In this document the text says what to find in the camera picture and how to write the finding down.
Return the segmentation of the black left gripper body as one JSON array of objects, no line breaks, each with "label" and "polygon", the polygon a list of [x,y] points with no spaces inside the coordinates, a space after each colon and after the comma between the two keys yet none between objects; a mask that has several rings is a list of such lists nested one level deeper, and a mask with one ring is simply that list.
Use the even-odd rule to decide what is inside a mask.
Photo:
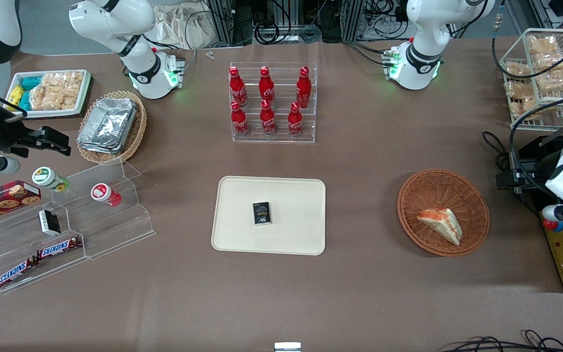
[{"label": "black left gripper body", "polygon": [[550,176],[550,156],[543,158],[521,158],[510,156],[510,166],[513,172],[516,187],[525,192],[538,190],[550,192],[545,186]]}]

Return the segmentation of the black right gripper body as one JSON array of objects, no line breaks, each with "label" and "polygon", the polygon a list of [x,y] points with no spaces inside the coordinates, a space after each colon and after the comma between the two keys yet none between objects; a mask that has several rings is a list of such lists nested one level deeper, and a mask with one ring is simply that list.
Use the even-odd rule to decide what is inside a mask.
[{"label": "black right gripper body", "polygon": [[43,146],[32,135],[35,131],[23,123],[21,114],[0,113],[0,152],[9,153],[10,149],[36,149]]}]

